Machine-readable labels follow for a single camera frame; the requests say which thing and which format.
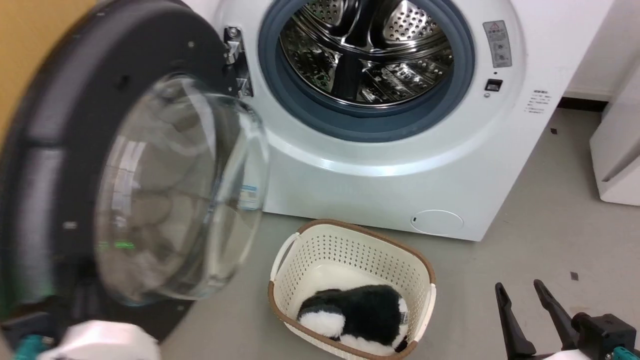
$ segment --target yellow wooden surface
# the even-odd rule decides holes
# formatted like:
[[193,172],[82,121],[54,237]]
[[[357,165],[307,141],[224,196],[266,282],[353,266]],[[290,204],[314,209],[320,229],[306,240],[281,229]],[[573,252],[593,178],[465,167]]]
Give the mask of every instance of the yellow wooden surface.
[[0,0],[0,149],[13,112],[58,39],[96,0]]

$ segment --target white fur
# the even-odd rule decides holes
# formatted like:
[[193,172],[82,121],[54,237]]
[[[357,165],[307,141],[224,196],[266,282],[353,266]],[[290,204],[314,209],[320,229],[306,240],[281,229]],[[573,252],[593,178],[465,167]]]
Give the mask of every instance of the white fur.
[[388,347],[378,343],[377,341],[369,341],[363,338],[356,338],[353,335],[342,335],[340,342],[348,347],[356,348],[364,352],[368,352],[378,356],[389,356],[396,353],[396,348]]
[[325,312],[307,313],[300,317],[299,323],[320,335],[334,338],[342,334],[344,316]]
[[[399,308],[401,313],[407,313],[408,314],[408,312],[409,312],[409,309],[406,306],[406,301],[404,301],[403,298],[400,298],[400,300],[398,300],[398,308]],[[392,343],[392,346],[394,347],[394,349],[397,348],[398,345],[400,345],[400,343],[402,342],[402,340],[406,336],[406,333],[407,333],[408,330],[409,330],[409,324],[408,323],[400,325],[400,331],[398,333],[398,336],[396,336],[396,339]]]

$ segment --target black baseboard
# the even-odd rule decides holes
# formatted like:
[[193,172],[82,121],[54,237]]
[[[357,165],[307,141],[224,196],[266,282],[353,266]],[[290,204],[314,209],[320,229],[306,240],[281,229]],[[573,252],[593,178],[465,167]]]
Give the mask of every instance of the black baseboard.
[[607,104],[608,104],[607,101],[577,99],[575,97],[563,97],[562,99],[560,99],[558,108],[593,111],[595,113],[601,113],[604,111],[604,108],[607,106]]

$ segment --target gray rubber seal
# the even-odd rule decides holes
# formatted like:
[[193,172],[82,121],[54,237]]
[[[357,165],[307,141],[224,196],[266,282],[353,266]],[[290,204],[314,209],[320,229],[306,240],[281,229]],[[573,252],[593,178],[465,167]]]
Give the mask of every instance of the gray rubber seal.
[[302,123],[326,135],[354,142],[390,142],[434,126],[462,101],[473,78],[476,56],[471,32],[450,0],[412,0],[428,12],[449,39],[453,70],[427,94],[385,109],[341,104],[311,89],[285,59],[279,36],[285,23],[308,0],[275,0],[258,41],[258,57],[276,100]]

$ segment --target brown basket rim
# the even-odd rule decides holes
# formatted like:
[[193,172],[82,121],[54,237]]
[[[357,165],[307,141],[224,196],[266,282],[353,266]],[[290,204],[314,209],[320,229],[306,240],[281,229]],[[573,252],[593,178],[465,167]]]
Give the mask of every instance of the brown basket rim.
[[[422,262],[422,264],[427,268],[427,272],[429,273],[429,281],[431,282],[431,284],[436,283],[436,277],[435,277],[435,273],[433,271],[433,267],[431,266],[431,263],[424,257],[424,255],[422,255],[419,251],[408,247],[404,244],[399,243],[398,241],[395,241],[391,238],[389,238],[388,236],[382,235],[382,234],[378,234],[375,233],[374,231],[365,229],[363,227],[357,226],[357,225],[353,225],[353,224],[349,224],[346,222],[341,222],[338,220],[332,220],[332,219],[319,219],[319,220],[314,220],[311,222],[306,223],[305,225],[303,225],[302,227],[300,227],[298,229],[298,233],[302,234],[304,233],[306,230],[310,229],[311,227],[314,227],[316,225],[334,225],[334,226],[339,226],[339,227],[343,227],[345,229],[349,229],[349,230],[353,230],[353,231],[357,231],[359,233],[371,236],[373,238],[376,238],[378,240],[384,241],[386,243],[389,243],[395,247],[399,247],[400,249],[403,249],[407,252],[409,252],[411,255],[414,255],[416,258],[418,258],[420,260],[420,262]],[[285,322],[286,324],[294,327],[295,329],[299,330],[300,332],[311,336],[312,338],[325,343],[331,347],[335,347],[338,348],[342,351],[348,352],[350,354],[353,354],[355,356],[359,356],[359,357],[363,357],[365,359],[372,359],[372,360],[399,360],[399,359],[404,359],[406,356],[408,356],[409,354],[411,354],[411,352],[413,352],[413,350],[415,349],[415,347],[418,345],[418,341],[413,340],[411,343],[409,343],[406,347],[406,349],[404,349],[402,352],[393,354],[393,355],[389,355],[389,356],[377,356],[377,355],[373,355],[373,354],[369,354],[368,352],[364,352],[352,347],[348,347],[342,343],[339,343],[337,341],[333,341],[330,338],[327,338],[325,336],[322,336],[314,331],[311,331],[309,329],[307,329],[306,327],[300,325],[300,323],[298,323],[297,321],[293,320],[292,318],[288,317],[287,315],[285,315],[285,313],[283,313],[278,306],[276,305],[276,300],[275,297],[273,295],[274,292],[274,287],[275,287],[275,283],[273,281],[269,281],[269,289],[268,289],[268,297],[269,297],[269,305],[271,306],[271,310],[273,310],[273,312],[276,314],[276,316],[281,319],[281,321]]]

